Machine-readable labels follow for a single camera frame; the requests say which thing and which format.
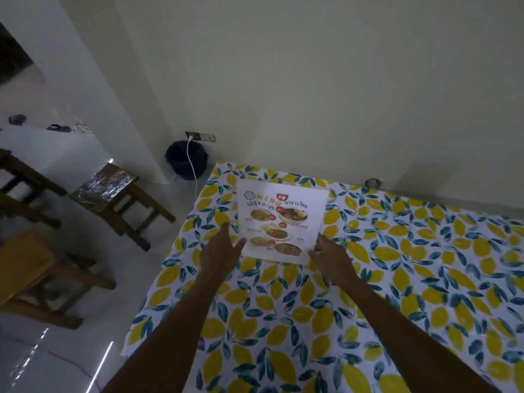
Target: laminated menu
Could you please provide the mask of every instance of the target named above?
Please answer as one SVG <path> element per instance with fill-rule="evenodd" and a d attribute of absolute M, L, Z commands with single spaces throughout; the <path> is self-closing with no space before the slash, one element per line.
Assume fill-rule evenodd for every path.
<path fill-rule="evenodd" d="M 242 255 L 307 264 L 329 191 L 249 179 L 237 182 Z"/>

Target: plate of food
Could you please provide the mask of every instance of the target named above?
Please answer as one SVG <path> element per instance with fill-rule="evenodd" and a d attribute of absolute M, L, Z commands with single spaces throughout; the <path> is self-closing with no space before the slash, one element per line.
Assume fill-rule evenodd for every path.
<path fill-rule="evenodd" d="M 289 244 L 289 243 L 275 244 L 273 248 L 275 249 L 275 251 L 281 254 L 291 255 L 291 256 L 300 256 L 300 253 L 302 252 L 302 250 L 299 247 L 293 244 Z"/>
<path fill-rule="evenodd" d="M 276 211 L 279 218 L 288 225 L 299 226 L 308 218 L 305 211 L 297 208 L 277 207 Z"/>
<path fill-rule="evenodd" d="M 262 226 L 262 231 L 266 233 L 266 236 L 270 240 L 287 241 L 291 238 L 291 236 L 289 235 L 287 231 L 285 231 L 282 228 L 282 226 L 287 226 L 287 225 L 285 223 L 283 225 L 281 224 L 282 222 L 280 224 L 270 223 L 269 225 Z"/>
<path fill-rule="evenodd" d="M 275 245 L 275 241 L 267 237 L 252 237 L 249 239 L 249 242 L 254 247 L 272 247 Z"/>
<path fill-rule="evenodd" d="M 250 215 L 254 220 L 261 222 L 274 221 L 277 218 L 270 211 L 263 209 L 252 210 Z"/>

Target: person's left hand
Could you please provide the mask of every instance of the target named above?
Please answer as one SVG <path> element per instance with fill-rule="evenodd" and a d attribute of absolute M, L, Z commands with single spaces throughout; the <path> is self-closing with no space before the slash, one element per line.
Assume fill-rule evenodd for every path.
<path fill-rule="evenodd" d="M 236 266 L 246 239 L 242 238 L 233 247 L 229 236 L 230 224 L 225 222 L 220 226 L 220 232 L 215 234 L 200 254 L 200 273 L 213 279 L 224 281 L 230 271 Z"/>

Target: wall socket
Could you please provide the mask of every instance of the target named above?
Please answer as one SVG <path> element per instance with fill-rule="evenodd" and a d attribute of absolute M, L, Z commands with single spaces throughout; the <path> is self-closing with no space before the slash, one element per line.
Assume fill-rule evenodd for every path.
<path fill-rule="evenodd" d="M 216 137 L 212 133 L 200 133 L 200 132 L 191 132 L 186 131 L 186 136 L 193 136 L 193 140 L 203 140 L 204 142 L 216 142 Z"/>

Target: black bucket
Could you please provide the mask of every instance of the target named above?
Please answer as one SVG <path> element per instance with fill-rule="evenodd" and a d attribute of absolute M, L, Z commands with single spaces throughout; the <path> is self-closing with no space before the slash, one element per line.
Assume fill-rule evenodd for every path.
<path fill-rule="evenodd" d="M 196 178 L 200 178 L 207 166 L 208 154 L 204 150 L 204 146 L 197 142 L 189 142 L 189 159 L 187 158 L 187 140 L 180 140 L 173 143 L 166 151 L 166 160 L 171 165 L 173 170 L 186 181 L 194 181 L 193 170 L 191 163 L 195 170 Z"/>

